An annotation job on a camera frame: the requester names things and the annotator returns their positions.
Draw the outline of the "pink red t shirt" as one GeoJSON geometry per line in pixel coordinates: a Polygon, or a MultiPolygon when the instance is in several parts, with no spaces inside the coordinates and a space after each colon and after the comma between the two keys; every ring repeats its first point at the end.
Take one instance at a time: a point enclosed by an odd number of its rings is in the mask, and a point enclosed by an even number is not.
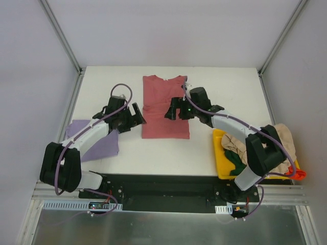
{"type": "Polygon", "coordinates": [[[187,120],[165,118],[171,99],[183,97],[182,85],[187,76],[164,80],[156,75],[143,77],[143,139],[189,139],[187,120]]]}

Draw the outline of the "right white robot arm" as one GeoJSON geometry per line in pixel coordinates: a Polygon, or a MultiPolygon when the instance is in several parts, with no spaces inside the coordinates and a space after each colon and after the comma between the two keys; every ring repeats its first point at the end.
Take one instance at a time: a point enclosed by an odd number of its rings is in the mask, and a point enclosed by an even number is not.
{"type": "Polygon", "coordinates": [[[225,131],[246,146],[248,165],[236,176],[230,196],[242,201],[248,196],[248,189],[260,183],[272,170],[285,160],[294,162],[286,151],[279,135],[272,125],[254,127],[236,118],[219,105],[213,105],[203,87],[185,91],[183,97],[171,99],[165,118],[189,120],[194,117],[214,129],[225,131]]]}

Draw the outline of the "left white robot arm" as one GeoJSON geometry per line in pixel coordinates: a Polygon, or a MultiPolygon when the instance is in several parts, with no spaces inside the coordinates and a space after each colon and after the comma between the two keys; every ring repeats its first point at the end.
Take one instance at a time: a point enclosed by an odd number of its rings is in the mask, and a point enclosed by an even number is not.
{"type": "Polygon", "coordinates": [[[90,189],[96,198],[104,198],[108,186],[100,174],[83,171],[81,159],[98,141],[111,132],[124,133],[146,123],[137,103],[132,104],[121,96],[111,96],[108,105],[96,113],[90,122],[75,135],[61,143],[51,142],[45,148],[39,179],[54,186],[58,193],[76,189],[90,189]]]}

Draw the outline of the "folded lavender t shirt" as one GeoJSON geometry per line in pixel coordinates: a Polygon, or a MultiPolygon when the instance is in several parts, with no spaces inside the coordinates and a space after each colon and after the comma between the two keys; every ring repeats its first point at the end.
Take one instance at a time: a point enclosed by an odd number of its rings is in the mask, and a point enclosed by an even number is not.
{"type": "MultiPolygon", "coordinates": [[[[65,139],[71,138],[89,124],[90,120],[78,119],[72,120],[65,129],[65,139]]],[[[106,137],[96,142],[81,158],[81,162],[100,160],[117,156],[119,153],[119,133],[112,131],[106,137]]]]}

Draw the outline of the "beige t shirt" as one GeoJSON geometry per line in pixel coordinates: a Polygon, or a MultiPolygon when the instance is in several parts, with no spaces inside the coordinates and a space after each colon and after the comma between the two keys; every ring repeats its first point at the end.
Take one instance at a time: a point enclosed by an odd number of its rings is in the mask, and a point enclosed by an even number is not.
{"type": "MultiPolygon", "coordinates": [[[[274,125],[278,136],[281,140],[281,143],[285,150],[290,155],[292,161],[296,160],[296,150],[293,142],[293,137],[290,130],[284,124],[274,125]]],[[[247,151],[246,146],[234,136],[225,133],[222,137],[221,145],[225,150],[231,150],[239,155],[242,162],[247,166],[247,151]]],[[[291,166],[291,163],[286,159],[283,163],[279,164],[276,168],[270,170],[271,173],[278,173],[285,175],[288,172],[288,168],[291,166]]]]}

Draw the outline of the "dark green t shirt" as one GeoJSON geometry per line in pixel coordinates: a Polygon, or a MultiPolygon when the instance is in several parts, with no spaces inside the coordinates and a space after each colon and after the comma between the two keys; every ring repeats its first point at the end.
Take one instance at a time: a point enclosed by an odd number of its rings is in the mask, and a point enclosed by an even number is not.
{"type": "Polygon", "coordinates": [[[230,176],[238,176],[246,167],[239,157],[239,155],[231,150],[224,151],[225,157],[235,166],[233,170],[230,171],[230,176]]]}

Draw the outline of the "yellow plastic tray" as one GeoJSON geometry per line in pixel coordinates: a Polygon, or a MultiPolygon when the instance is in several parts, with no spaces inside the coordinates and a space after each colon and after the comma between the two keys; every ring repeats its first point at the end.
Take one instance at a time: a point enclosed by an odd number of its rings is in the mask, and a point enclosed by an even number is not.
{"type": "MultiPolygon", "coordinates": [[[[222,137],[225,134],[224,131],[219,129],[213,130],[213,146],[214,146],[214,153],[215,153],[215,161],[216,161],[216,169],[219,179],[221,180],[232,180],[236,176],[230,176],[230,171],[235,168],[235,166],[225,157],[224,155],[224,148],[221,145],[222,137]]],[[[297,160],[295,161],[296,168],[299,168],[299,164],[297,160]]],[[[288,178],[283,176],[268,176],[265,178],[268,179],[279,179],[279,180],[286,180],[288,178]]]]}

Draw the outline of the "orange t shirt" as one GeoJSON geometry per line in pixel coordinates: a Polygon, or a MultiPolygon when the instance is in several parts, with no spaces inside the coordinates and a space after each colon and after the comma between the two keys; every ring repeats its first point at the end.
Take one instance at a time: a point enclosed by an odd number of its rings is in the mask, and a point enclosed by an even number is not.
{"type": "Polygon", "coordinates": [[[296,172],[293,176],[290,176],[293,174],[293,168],[290,166],[288,168],[288,172],[285,173],[285,175],[289,176],[290,179],[301,181],[306,178],[307,173],[304,170],[301,170],[299,168],[296,169],[296,172]]]}

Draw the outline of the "aluminium front frame rail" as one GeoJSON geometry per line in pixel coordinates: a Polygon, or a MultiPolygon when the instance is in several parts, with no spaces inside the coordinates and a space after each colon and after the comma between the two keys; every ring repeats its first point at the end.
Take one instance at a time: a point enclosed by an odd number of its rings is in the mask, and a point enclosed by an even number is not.
{"type": "MultiPolygon", "coordinates": [[[[309,200],[300,185],[266,185],[262,184],[264,189],[264,205],[288,205],[288,206],[308,206],[309,200]]],[[[64,192],[62,195],[56,195],[54,187],[38,181],[34,188],[33,200],[79,200],[79,190],[71,193],[64,192]]]]}

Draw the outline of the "left aluminium frame post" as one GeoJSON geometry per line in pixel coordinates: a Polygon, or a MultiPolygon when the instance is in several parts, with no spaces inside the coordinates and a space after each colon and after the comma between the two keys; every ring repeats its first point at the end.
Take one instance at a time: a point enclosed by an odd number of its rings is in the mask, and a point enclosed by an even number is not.
{"type": "Polygon", "coordinates": [[[49,1],[47,0],[38,0],[42,10],[44,11],[48,21],[50,22],[59,42],[61,43],[65,53],[67,54],[71,64],[73,65],[74,69],[76,70],[76,72],[78,74],[80,74],[82,72],[82,67],[79,64],[61,26],[59,21],[56,18],[56,15],[54,13],[54,11],[52,10],[52,7],[50,6],[49,1]]]}

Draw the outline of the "aluminium frame post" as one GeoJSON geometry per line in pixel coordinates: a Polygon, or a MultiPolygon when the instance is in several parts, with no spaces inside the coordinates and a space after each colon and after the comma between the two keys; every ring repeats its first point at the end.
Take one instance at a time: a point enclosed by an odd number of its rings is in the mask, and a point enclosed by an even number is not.
{"type": "Polygon", "coordinates": [[[285,26],[283,27],[281,33],[279,34],[278,38],[276,39],[273,47],[271,48],[267,58],[265,59],[262,66],[258,69],[259,77],[262,77],[265,71],[267,70],[269,64],[273,60],[274,56],[277,54],[280,46],[286,39],[288,33],[291,31],[295,23],[297,22],[298,18],[300,17],[301,13],[304,11],[306,5],[309,3],[309,0],[300,0],[298,1],[295,9],[293,10],[291,16],[287,20],[285,26]]]}
{"type": "Polygon", "coordinates": [[[82,72],[82,67],[79,64],[61,26],[59,21],[56,18],[56,15],[54,13],[54,11],[52,10],[52,7],[50,6],[49,1],[47,0],[38,0],[42,10],[44,11],[48,21],[50,22],[59,42],[61,43],[65,53],[67,54],[71,64],[73,65],[74,69],[76,70],[76,72],[78,74],[80,74],[82,72]]]}

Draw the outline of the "right aluminium frame post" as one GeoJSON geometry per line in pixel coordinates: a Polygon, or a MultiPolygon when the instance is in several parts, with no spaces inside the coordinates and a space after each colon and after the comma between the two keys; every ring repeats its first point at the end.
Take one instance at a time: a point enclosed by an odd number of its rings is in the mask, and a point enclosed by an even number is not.
{"type": "Polygon", "coordinates": [[[280,46],[286,39],[288,33],[291,31],[295,23],[297,22],[298,18],[300,17],[301,13],[304,11],[306,5],[309,3],[309,0],[300,0],[298,1],[295,9],[293,10],[291,16],[287,20],[285,26],[283,27],[281,33],[279,34],[278,38],[276,39],[273,47],[271,48],[267,58],[265,59],[262,66],[258,69],[259,77],[262,77],[265,71],[267,70],[269,64],[273,60],[274,56],[277,54],[280,46]]]}

